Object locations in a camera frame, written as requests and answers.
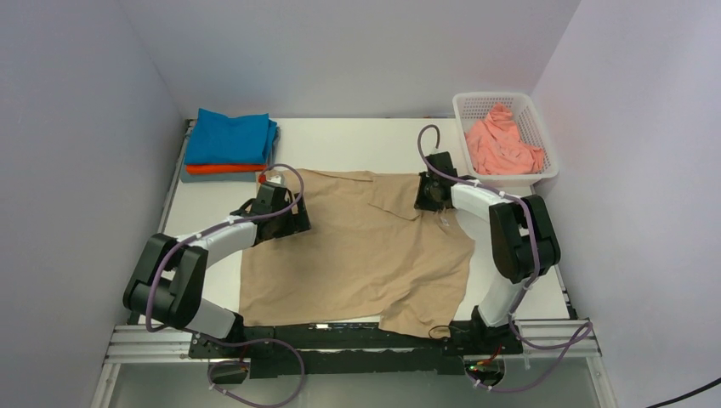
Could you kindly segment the beige t shirt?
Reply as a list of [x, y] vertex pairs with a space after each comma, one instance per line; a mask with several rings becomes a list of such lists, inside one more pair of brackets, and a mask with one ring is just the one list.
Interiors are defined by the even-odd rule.
[[445, 335], [468, 284], [474, 241], [452, 210], [414, 207], [416, 174], [284, 173], [311, 227], [241, 256], [250, 326], [378, 317], [388, 332]]

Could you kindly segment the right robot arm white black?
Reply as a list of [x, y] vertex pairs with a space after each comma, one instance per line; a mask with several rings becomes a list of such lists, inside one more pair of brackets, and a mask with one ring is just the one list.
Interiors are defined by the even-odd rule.
[[484, 300], [474, 307], [479, 320], [468, 330], [473, 349], [488, 353], [508, 331], [515, 312], [537, 278], [560, 261], [561, 250], [545, 201], [539, 195], [510, 195], [477, 179], [461, 178], [448, 152], [423, 157], [415, 208], [455, 209], [488, 223], [496, 272]]

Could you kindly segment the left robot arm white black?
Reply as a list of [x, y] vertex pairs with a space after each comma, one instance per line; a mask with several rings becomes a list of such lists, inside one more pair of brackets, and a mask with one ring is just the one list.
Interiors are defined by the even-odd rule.
[[203, 297], [207, 270], [232, 254], [310, 228], [303, 192], [264, 182], [255, 197], [219, 224], [188, 235], [149, 238], [122, 304], [146, 322], [210, 337], [219, 354], [234, 356], [247, 339], [244, 319]]

